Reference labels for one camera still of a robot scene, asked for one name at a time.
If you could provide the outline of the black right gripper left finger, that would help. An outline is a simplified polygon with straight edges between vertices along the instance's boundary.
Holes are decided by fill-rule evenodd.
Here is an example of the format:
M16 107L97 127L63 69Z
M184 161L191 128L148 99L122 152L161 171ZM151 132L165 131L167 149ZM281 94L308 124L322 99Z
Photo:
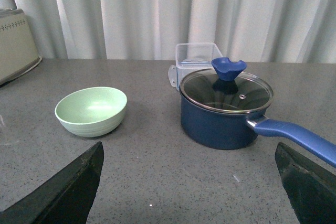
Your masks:
M86 223L104 161L101 142L1 212L1 223Z

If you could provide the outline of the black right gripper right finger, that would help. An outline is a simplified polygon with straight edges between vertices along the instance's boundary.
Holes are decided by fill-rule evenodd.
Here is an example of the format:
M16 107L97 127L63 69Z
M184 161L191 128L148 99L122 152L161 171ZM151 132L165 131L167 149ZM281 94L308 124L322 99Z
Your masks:
M300 223L335 223L335 174L278 143L275 161Z

